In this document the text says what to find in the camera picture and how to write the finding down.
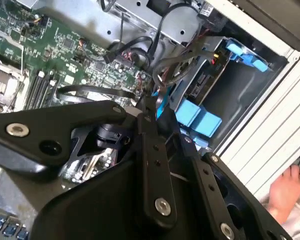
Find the black mounting arm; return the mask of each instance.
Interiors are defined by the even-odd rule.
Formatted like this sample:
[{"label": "black mounting arm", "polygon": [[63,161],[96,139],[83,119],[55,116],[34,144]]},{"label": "black mounting arm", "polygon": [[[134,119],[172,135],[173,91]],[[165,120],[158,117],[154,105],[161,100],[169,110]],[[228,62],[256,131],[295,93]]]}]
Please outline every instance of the black mounting arm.
[{"label": "black mounting arm", "polygon": [[[0,114],[0,194],[31,240],[291,239],[219,157],[198,155],[172,110],[156,120],[147,96],[133,110],[99,101]],[[115,166],[61,188],[64,166],[105,148]]]}]

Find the wire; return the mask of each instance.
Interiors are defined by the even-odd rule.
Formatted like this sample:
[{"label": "wire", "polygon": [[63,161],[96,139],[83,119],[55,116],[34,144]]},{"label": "wire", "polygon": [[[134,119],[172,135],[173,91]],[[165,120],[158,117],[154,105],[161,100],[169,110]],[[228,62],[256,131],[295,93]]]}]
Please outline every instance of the wire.
[{"label": "wire", "polygon": [[137,37],[136,39],[131,40],[130,42],[128,42],[127,44],[125,44],[123,47],[119,48],[117,51],[115,51],[115,53],[117,55],[120,55],[121,53],[123,53],[124,51],[128,50],[132,46],[134,46],[136,44],[139,44],[139,43],[142,43],[142,42],[148,42],[148,41],[151,42],[150,45],[153,44],[153,40],[149,36],[140,36],[140,37]]},{"label": "wire", "polygon": [[8,12],[7,10],[7,0],[1,0],[1,4],[2,4],[2,8],[4,10],[4,12],[13,20],[15,20],[17,23],[25,23],[25,24],[30,24],[30,23],[37,23],[41,20],[41,18],[37,19],[37,20],[19,20],[17,19],[15,16],[13,16],[10,12]]},{"label": "wire", "polygon": [[121,98],[129,98],[133,100],[137,99],[136,95],[133,92],[89,85],[70,85],[61,87],[56,91],[56,97],[59,100],[72,103],[94,102],[94,100],[91,100],[87,97],[70,95],[68,94],[69,92],[91,92],[105,95],[113,95]]},{"label": "wire", "polygon": [[102,58],[101,58],[100,60],[98,60],[98,59],[93,59],[92,57],[90,57],[90,56],[88,55],[87,50],[86,50],[86,48],[85,48],[85,45],[84,45],[82,39],[79,40],[79,46],[81,47],[81,50],[82,50],[82,52],[84,53],[85,57],[86,57],[87,59],[89,59],[91,62],[97,62],[97,63],[99,63],[99,62],[104,62],[104,60],[103,60]]},{"label": "wire", "polygon": [[118,45],[118,49],[121,48],[121,45],[122,45],[122,38],[123,38],[123,35],[124,35],[124,12],[121,13],[121,25],[120,25],[120,42],[119,42],[119,45]]},{"label": "wire", "polygon": [[108,5],[106,6],[105,0],[100,0],[102,11],[105,13],[109,12],[113,5],[116,3],[117,0],[110,0]]},{"label": "wire", "polygon": [[196,58],[196,57],[202,57],[202,58],[206,58],[207,60],[211,60],[213,58],[218,58],[219,55],[215,54],[214,52],[211,51],[205,51],[205,50],[201,50],[201,51],[192,51],[192,52],[188,52],[185,53],[183,55],[180,56],[176,56],[176,57],[171,57],[171,58],[164,58],[161,59],[156,66],[153,68],[153,73],[152,73],[152,78],[153,81],[155,82],[155,84],[157,84],[160,88],[166,88],[170,85],[173,85],[174,83],[176,83],[177,81],[180,81],[187,73],[189,73],[189,71],[195,66],[195,63],[191,63],[189,64],[186,69],[180,73],[180,77],[176,76],[176,78],[173,78],[172,80],[167,81],[167,83],[162,82],[159,79],[159,74],[163,71],[163,69],[170,67],[171,65],[174,65],[176,63],[182,63],[184,61],[187,61],[189,59],[192,58]]},{"label": "wire", "polygon": [[145,70],[147,70],[150,67],[151,59],[145,50],[143,50],[142,48],[139,48],[139,47],[133,47],[133,48],[129,49],[129,52],[136,53],[145,58],[145,60],[146,60],[146,67],[144,67]]},{"label": "wire", "polygon": [[151,44],[151,46],[149,47],[149,50],[147,52],[151,57],[153,57],[155,55],[155,52],[158,48],[158,43],[159,43],[159,40],[160,40],[160,34],[161,34],[161,29],[162,29],[162,25],[164,23],[164,20],[166,19],[168,14],[171,13],[173,10],[178,9],[178,8],[182,8],[182,7],[191,8],[191,9],[195,10],[196,13],[198,13],[197,10],[191,4],[188,4],[188,3],[177,3],[177,4],[169,7],[167,12],[161,18],[161,21],[159,23],[159,26],[157,28],[157,31],[156,31],[156,34],[155,34],[155,37],[154,37],[153,44]]},{"label": "wire", "polygon": [[103,59],[107,64],[112,63],[116,59],[117,56],[121,55],[124,51],[127,51],[128,49],[130,49],[133,45],[136,45],[136,44],[142,43],[142,42],[148,42],[148,41],[151,42],[151,44],[153,43],[152,38],[149,36],[137,37],[136,39],[133,39],[130,42],[128,42],[127,44],[123,45],[121,48],[107,53],[106,55],[103,56]]}]

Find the microchip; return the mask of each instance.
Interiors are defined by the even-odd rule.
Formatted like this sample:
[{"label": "microchip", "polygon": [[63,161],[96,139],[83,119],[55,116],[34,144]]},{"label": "microchip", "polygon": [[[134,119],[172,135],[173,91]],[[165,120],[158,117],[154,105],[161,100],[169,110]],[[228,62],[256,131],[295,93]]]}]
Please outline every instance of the microchip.
[{"label": "microchip", "polygon": [[98,71],[102,71],[105,67],[105,64],[103,62],[97,61],[95,64],[95,69],[97,69]]},{"label": "microchip", "polygon": [[66,38],[63,42],[63,46],[65,46],[68,49],[71,49],[73,44],[74,42],[69,38]]},{"label": "microchip", "polygon": [[46,58],[48,58],[50,56],[50,51],[48,50],[44,50],[44,54],[43,54]]}]

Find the metal screw head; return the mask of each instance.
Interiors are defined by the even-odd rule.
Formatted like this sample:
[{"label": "metal screw head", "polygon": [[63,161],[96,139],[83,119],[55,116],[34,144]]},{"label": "metal screw head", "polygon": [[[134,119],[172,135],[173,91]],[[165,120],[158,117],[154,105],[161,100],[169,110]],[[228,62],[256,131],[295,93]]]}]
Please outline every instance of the metal screw head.
[{"label": "metal screw head", "polygon": [[191,139],[190,139],[188,136],[185,136],[185,137],[184,137],[184,140],[185,140],[187,143],[189,143],[189,144],[192,142]]},{"label": "metal screw head", "polygon": [[149,35],[150,35],[150,37],[154,37],[155,35],[156,35],[156,33],[154,32],[154,31],[151,31],[150,33],[149,33]]},{"label": "metal screw head", "polygon": [[212,156],[211,156],[211,159],[212,159],[212,161],[214,161],[215,163],[219,162],[219,159],[218,159],[215,155],[212,155]]},{"label": "metal screw head", "polygon": [[147,120],[148,122],[151,122],[151,118],[148,116],[145,116],[144,119]]},{"label": "metal screw head", "polygon": [[117,113],[121,113],[121,109],[116,106],[114,106],[112,109]]},{"label": "metal screw head", "polygon": [[225,235],[225,237],[227,239],[229,239],[229,240],[234,240],[235,239],[234,231],[232,231],[232,229],[229,227],[228,224],[221,223],[220,228],[221,228],[221,231],[222,231],[223,235]]},{"label": "metal screw head", "polygon": [[154,206],[162,216],[169,216],[171,214],[170,204],[162,197],[155,200]]},{"label": "metal screw head", "polygon": [[29,128],[21,123],[11,123],[6,127],[6,132],[14,137],[23,138],[29,134]]}]

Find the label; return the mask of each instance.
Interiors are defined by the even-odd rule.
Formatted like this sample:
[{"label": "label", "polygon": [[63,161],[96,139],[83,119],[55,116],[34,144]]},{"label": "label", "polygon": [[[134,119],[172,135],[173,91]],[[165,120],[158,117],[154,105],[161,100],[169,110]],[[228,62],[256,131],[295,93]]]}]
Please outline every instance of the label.
[{"label": "label", "polygon": [[203,7],[202,7],[202,10],[200,12],[200,14],[206,16],[206,17],[209,17],[210,14],[212,13],[212,11],[214,10],[215,8],[208,2],[206,2]]}]

